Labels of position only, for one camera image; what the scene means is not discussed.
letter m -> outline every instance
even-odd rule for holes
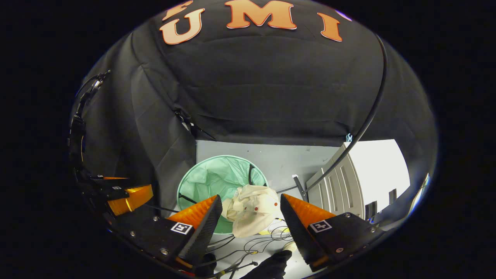
[[[249,22],[245,20],[245,15],[257,26],[262,26],[272,15],[272,20],[268,25],[274,28],[296,29],[296,25],[291,19],[291,8],[293,4],[283,1],[270,1],[263,8],[250,0],[233,0],[225,3],[231,6],[231,22],[227,28],[245,28]]]

green trash bag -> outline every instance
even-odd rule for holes
[[[179,183],[178,206],[181,210],[193,205],[192,202],[179,198],[182,194],[199,203],[211,196],[219,195],[221,200],[232,199],[236,189],[249,184],[250,165],[252,185],[268,185],[263,173],[250,161],[230,155],[221,155],[206,159],[191,168]],[[233,223],[220,216],[215,234],[231,234]]]

cabinet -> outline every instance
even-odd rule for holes
[[[313,184],[349,146],[345,142],[312,176]],[[360,141],[308,192],[309,202],[333,214],[351,212],[369,219],[393,203],[410,186],[403,154],[393,139]]]

orange letter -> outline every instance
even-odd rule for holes
[[[185,15],[185,18],[189,18],[189,31],[184,34],[179,35],[177,33],[176,23],[179,19],[174,19],[160,27],[164,42],[168,45],[177,45],[196,36],[201,30],[201,13],[203,11],[205,9],[198,9]]]
[[[272,20],[268,25],[275,28],[296,29],[296,25],[291,20],[291,7],[293,4],[282,1],[270,1],[263,8],[250,0],[233,0],[225,3],[231,6],[231,22],[227,28],[244,28],[249,26],[245,20],[247,15],[257,26],[262,26],[267,18],[272,15]]]
[[[180,11],[182,11],[182,10],[186,9],[186,7],[185,7],[185,6],[187,6],[187,5],[191,4],[191,3],[193,3],[193,0],[188,1],[188,2],[186,2],[186,3],[180,4],[180,5],[177,5],[177,6],[175,6],[175,7],[172,7],[172,8],[170,8],[170,9],[168,9],[168,10],[167,10],[167,13],[165,14],[165,17],[164,17],[164,18],[162,18],[162,21],[164,21],[164,20],[166,20],[167,18],[169,18],[169,17],[171,17],[171,16],[173,16],[173,15],[177,14],[178,12],[180,12]]]
[[[338,24],[339,21],[333,17],[328,16],[318,12],[318,15],[324,20],[324,31],[321,32],[322,36],[334,40],[336,42],[342,42],[343,38],[339,36]]]

white cloth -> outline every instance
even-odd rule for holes
[[[266,186],[238,187],[232,199],[222,202],[221,215],[233,222],[233,235],[247,237],[268,227],[280,213],[279,197]]]

